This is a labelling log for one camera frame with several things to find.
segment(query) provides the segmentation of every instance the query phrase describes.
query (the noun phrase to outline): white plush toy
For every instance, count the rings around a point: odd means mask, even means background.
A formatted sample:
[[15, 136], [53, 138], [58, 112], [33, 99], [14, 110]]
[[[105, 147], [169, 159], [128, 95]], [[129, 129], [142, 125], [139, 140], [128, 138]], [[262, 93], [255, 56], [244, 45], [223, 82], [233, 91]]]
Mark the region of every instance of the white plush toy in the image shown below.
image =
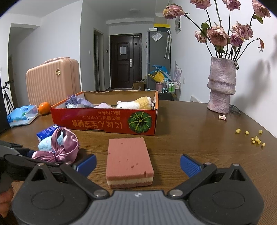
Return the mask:
[[141, 97], [133, 102], [117, 102], [117, 109], [151, 109], [152, 102], [150, 97]]

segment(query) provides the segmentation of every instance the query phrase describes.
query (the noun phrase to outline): red cardboard box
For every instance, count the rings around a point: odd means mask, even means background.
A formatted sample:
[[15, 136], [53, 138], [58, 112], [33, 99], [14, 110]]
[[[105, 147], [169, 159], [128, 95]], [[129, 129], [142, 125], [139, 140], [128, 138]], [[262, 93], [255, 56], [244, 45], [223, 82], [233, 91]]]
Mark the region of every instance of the red cardboard box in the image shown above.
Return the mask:
[[[151, 110], [116, 109], [117, 102], [151, 97]], [[158, 114], [157, 91], [83, 91], [77, 94], [94, 105], [106, 102], [114, 109], [65, 107], [66, 99], [50, 108], [53, 122], [74, 130], [96, 130], [109, 133], [155, 135]]]

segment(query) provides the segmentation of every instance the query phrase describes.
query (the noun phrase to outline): purple textured vase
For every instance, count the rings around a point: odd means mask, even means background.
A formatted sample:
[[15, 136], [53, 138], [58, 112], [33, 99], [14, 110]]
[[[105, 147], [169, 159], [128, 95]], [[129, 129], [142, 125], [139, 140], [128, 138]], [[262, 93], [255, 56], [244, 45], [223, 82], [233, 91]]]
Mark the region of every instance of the purple textured vase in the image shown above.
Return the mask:
[[225, 58], [212, 57], [208, 88], [211, 89], [208, 109], [226, 114], [229, 112], [230, 95], [235, 94], [237, 63]]

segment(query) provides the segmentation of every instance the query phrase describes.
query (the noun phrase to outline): yellow bag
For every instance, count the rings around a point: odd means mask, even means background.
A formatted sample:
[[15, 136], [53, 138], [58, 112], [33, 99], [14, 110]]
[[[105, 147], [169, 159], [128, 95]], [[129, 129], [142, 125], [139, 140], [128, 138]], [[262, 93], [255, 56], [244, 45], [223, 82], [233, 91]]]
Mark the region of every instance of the yellow bag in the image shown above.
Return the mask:
[[163, 82], [163, 79], [165, 78], [165, 77], [163, 76], [162, 72], [156, 73], [155, 76], [149, 74], [149, 76], [152, 77], [156, 82], [160, 82], [160, 83]]

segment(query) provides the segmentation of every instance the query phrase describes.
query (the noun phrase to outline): hand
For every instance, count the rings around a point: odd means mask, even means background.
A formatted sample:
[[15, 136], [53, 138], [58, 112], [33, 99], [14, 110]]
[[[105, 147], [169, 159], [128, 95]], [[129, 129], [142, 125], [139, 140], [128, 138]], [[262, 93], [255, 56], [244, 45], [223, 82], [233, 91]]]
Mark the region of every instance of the hand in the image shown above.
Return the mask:
[[8, 215], [13, 196], [14, 190], [12, 187], [10, 187], [10, 189], [6, 192], [0, 194], [0, 214], [4, 218]]

